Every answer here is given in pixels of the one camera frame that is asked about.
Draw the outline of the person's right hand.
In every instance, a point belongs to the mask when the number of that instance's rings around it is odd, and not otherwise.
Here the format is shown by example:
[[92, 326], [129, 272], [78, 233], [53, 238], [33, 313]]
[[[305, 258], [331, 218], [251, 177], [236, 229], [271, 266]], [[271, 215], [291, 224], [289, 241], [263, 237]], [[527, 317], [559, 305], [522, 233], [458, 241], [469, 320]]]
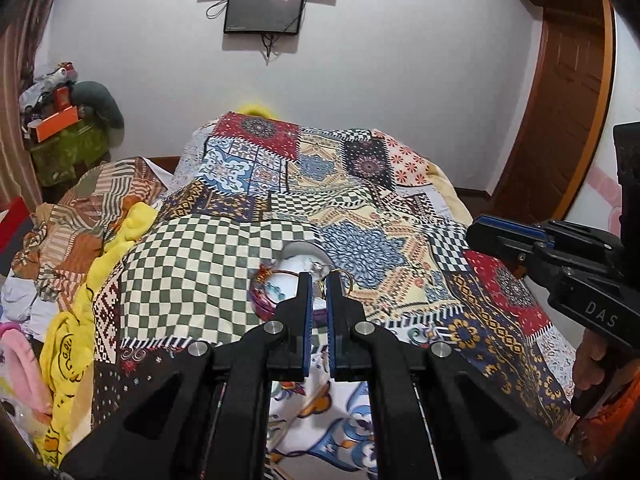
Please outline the person's right hand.
[[577, 389], [588, 390], [603, 382], [605, 372], [601, 361], [607, 348], [608, 343], [603, 337], [591, 330], [584, 331], [573, 366], [573, 380]]

